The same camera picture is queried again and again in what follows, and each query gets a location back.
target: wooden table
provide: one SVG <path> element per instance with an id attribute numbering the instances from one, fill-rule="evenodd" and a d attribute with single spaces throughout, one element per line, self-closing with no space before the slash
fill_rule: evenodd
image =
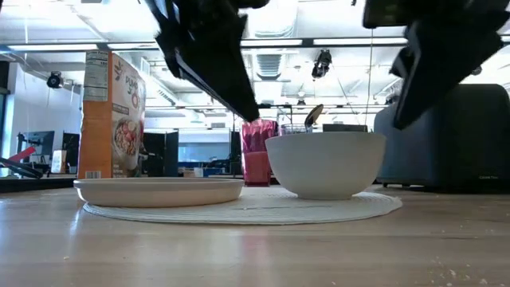
<path id="1" fill-rule="evenodd" d="M 509 196 L 384 193 L 404 207 L 259 227 L 101 218 L 72 189 L 3 194 L 0 286 L 510 286 Z"/>

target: pink container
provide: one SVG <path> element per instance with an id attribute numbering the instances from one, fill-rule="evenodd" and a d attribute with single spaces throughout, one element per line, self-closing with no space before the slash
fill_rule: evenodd
<path id="1" fill-rule="evenodd" d="M 265 140 L 277 136 L 278 124 L 272 120 L 244 123 L 241 130 L 243 175 L 248 186 L 269 186 L 271 167 Z"/>

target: white placemat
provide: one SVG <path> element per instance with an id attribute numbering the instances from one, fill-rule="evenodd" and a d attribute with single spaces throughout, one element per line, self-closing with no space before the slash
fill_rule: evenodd
<path id="1" fill-rule="evenodd" d="M 400 199 L 360 192 L 350 200 L 307 200 L 281 187 L 244 188 L 232 202 L 177 208 L 120 208 L 85 204 L 92 214 L 142 222 L 289 225 L 342 222 L 388 214 Z"/>

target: white bowl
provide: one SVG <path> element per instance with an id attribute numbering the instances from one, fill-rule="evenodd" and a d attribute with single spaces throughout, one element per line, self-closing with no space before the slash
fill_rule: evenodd
<path id="1" fill-rule="evenodd" d="M 349 199 L 369 187 L 383 163 L 386 137 L 368 132 L 320 132 L 267 139 L 281 186 L 302 199 Z"/>
<path id="2" fill-rule="evenodd" d="M 129 178 L 74 181 L 78 196 L 99 206 L 178 207 L 236 200 L 245 182 L 236 179 Z"/>

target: orange cereal box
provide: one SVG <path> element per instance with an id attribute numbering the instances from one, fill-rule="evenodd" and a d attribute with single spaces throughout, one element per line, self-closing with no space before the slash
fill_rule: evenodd
<path id="1" fill-rule="evenodd" d="M 86 55 L 78 179 L 139 176 L 146 86 L 112 52 Z"/>

